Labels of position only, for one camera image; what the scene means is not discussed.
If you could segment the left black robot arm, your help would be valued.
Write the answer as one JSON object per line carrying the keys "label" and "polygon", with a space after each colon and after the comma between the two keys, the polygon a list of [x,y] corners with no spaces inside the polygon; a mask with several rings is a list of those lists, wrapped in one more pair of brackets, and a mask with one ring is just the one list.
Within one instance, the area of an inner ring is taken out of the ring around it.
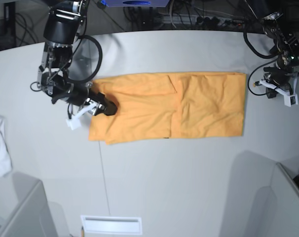
{"label": "left black robot arm", "polygon": [[[283,96],[286,106],[297,105],[296,86],[299,72],[295,70],[295,67],[299,66],[299,41],[289,29],[280,12],[262,18],[258,17],[257,21],[261,24],[264,34],[273,40],[274,46],[268,55],[259,53],[248,39],[248,29],[254,22],[245,24],[243,38],[246,45],[259,58],[271,60],[250,73],[247,82],[248,91],[255,96],[267,96],[269,99],[280,94]],[[250,87],[250,79],[259,69],[264,71],[263,78],[254,82],[253,86],[265,87],[265,93],[262,94],[255,93]]]}

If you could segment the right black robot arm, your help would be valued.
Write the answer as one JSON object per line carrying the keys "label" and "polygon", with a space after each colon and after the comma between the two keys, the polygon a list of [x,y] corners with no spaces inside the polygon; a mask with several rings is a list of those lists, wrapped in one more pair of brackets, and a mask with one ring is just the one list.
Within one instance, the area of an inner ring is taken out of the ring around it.
{"label": "right black robot arm", "polygon": [[[100,70],[103,51],[100,43],[86,35],[88,0],[46,0],[49,16],[44,28],[45,44],[42,62],[38,68],[35,91],[42,91],[51,98],[52,104],[63,100],[69,105],[78,106],[81,111],[97,116],[113,116],[117,112],[114,102],[100,92],[91,89],[92,81]],[[72,79],[69,67],[77,52],[74,43],[88,40],[95,44],[98,62],[95,70],[86,78]]]}

